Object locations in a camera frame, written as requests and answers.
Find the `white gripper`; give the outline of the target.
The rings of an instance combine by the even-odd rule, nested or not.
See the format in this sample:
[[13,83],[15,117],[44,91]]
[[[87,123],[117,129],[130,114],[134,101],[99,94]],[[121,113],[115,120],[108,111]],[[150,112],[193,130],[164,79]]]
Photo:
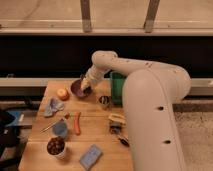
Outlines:
[[96,66],[92,66],[88,69],[86,75],[81,81],[80,89],[85,91],[87,88],[93,89],[103,79],[104,72],[98,69]]

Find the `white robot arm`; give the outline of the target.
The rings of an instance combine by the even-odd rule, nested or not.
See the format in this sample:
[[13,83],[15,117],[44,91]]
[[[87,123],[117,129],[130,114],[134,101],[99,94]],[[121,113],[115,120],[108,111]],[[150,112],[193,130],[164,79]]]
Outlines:
[[83,86],[95,87],[110,70],[126,76],[122,104],[133,171],[186,171],[173,104],[190,91],[188,72],[177,65],[96,51]]

